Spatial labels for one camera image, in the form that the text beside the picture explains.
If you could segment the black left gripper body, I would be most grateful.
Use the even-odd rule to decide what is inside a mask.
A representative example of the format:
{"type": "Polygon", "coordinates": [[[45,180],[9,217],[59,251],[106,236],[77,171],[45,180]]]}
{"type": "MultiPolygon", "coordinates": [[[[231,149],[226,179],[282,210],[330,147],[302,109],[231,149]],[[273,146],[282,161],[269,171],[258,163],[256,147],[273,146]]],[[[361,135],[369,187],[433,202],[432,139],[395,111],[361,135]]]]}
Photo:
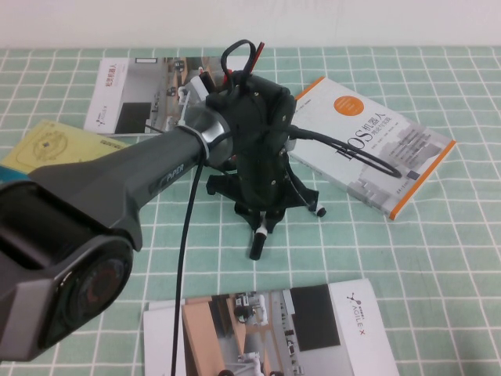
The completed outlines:
{"type": "Polygon", "coordinates": [[[290,90],[253,74],[232,74],[228,91],[206,104],[227,121],[234,174],[209,179],[207,190],[235,202],[237,211],[318,207],[318,192],[292,172],[286,143],[295,139],[296,100],[290,90]]]}

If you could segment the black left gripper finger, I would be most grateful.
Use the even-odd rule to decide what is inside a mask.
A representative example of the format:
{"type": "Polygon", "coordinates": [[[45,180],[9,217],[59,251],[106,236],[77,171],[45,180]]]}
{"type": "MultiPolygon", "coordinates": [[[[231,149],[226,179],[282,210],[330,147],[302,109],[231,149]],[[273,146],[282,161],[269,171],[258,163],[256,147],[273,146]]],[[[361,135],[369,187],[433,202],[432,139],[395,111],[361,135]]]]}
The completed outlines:
{"type": "Polygon", "coordinates": [[[234,205],[234,211],[249,224],[252,230],[256,230],[261,225],[260,211],[249,209],[238,202],[234,205]]]}
{"type": "Polygon", "coordinates": [[[285,209],[277,211],[267,211],[265,213],[265,228],[267,229],[268,233],[273,233],[276,225],[283,220],[285,213],[285,209]]]}

